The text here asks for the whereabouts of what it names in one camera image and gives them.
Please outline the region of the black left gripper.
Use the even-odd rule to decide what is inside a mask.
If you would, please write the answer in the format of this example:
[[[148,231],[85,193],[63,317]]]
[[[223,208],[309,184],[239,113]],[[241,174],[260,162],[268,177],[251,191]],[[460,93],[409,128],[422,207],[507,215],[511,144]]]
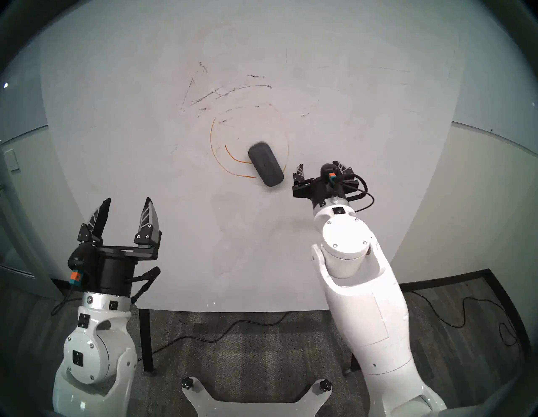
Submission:
[[[132,284],[144,281],[137,294],[146,292],[160,274],[160,268],[154,267],[135,276],[135,267],[140,261],[157,260],[161,231],[158,215],[153,201],[147,197],[142,209],[139,228],[134,243],[137,246],[102,246],[102,234],[108,220],[111,198],[105,199],[90,216],[87,223],[82,223],[78,241],[91,243],[99,253],[98,288],[103,294],[131,294]]]

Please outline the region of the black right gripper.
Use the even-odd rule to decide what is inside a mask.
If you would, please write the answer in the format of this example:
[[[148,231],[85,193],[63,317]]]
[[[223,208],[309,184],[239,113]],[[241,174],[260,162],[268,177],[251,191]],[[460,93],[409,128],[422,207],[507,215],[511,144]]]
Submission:
[[[332,162],[334,166],[334,176],[332,180],[344,180],[336,184],[336,191],[332,184],[326,183],[323,179],[306,179],[303,172],[303,164],[299,164],[293,173],[293,197],[307,199],[312,203],[313,208],[321,208],[326,205],[325,200],[336,196],[347,199],[347,194],[358,191],[359,181],[354,180],[352,168],[338,162]]]

